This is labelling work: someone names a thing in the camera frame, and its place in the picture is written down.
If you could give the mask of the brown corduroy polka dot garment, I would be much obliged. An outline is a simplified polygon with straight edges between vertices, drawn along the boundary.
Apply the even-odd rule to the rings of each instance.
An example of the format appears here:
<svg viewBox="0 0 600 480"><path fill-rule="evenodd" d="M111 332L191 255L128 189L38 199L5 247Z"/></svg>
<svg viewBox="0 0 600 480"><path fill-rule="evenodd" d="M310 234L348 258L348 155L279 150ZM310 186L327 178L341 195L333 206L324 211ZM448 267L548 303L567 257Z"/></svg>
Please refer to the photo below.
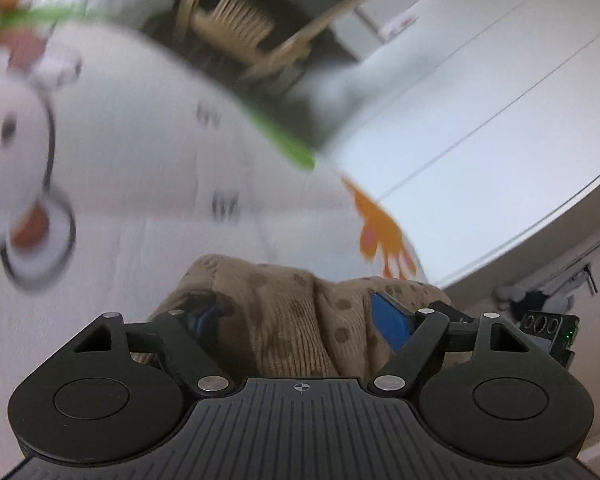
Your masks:
<svg viewBox="0 0 600 480"><path fill-rule="evenodd" d="M253 376L367 382L393 355L372 320L376 292L411 312L449 300L421 282L377 276L330 282L289 266L208 255L156 312L184 311L201 347L235 382Z"/></svg>

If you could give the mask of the black device with lenses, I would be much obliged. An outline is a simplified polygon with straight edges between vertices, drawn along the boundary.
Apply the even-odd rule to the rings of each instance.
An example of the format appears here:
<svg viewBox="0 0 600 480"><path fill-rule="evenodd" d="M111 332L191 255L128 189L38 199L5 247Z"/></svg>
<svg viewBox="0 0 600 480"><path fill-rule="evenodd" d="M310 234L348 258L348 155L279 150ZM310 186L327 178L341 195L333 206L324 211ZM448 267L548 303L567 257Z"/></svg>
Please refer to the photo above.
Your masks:
<svg viewBox="0 0 600 480"><path fill-rule="evenodd" d="M574 352L571 347L578 336L580 318L575 315L529 311L519 329L562 367L569 368Z"/></svg>

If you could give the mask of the cartoon print play mat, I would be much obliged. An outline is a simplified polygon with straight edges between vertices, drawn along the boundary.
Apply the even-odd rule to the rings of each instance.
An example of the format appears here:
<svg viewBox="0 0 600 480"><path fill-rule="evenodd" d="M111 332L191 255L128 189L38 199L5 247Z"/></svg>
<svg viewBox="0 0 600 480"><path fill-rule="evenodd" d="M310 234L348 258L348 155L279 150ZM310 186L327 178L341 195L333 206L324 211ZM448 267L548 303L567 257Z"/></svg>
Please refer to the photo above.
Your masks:
<svg viewBox="0 0 600 480"><path fill-rule="evenodd" d="M143 36L0 29L0 477L7 402L105 311L158 314L208 255L322 280L422 282L400 226L349 177Z"/></svg>

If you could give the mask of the white wardrobe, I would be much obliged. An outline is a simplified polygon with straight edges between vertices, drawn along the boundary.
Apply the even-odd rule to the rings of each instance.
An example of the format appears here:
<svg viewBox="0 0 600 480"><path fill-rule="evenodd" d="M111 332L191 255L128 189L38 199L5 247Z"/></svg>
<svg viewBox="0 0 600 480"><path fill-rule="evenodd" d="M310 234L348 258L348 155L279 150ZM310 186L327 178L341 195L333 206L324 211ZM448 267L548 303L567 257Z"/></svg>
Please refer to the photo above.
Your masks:
<svg viewBox="0 0 600 480"><path fill-rule="evenodd" d="M332 160L449 286L600 185L600 0L420 0L346 84Z"/></svg>

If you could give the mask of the beige plastic chair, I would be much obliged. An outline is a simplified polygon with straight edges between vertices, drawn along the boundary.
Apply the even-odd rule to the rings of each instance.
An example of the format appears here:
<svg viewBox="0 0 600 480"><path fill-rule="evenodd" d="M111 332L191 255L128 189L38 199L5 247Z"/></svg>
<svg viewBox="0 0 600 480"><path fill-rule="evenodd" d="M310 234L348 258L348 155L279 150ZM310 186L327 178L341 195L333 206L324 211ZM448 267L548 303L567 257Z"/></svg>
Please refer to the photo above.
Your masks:
<svg viewBox="0 0 600 480"><path fill-rule="evenodd" d="M178 0L174 41L188 34L239 63L245 80L278 76L311 53L313 41L367 0Z"/></svg>

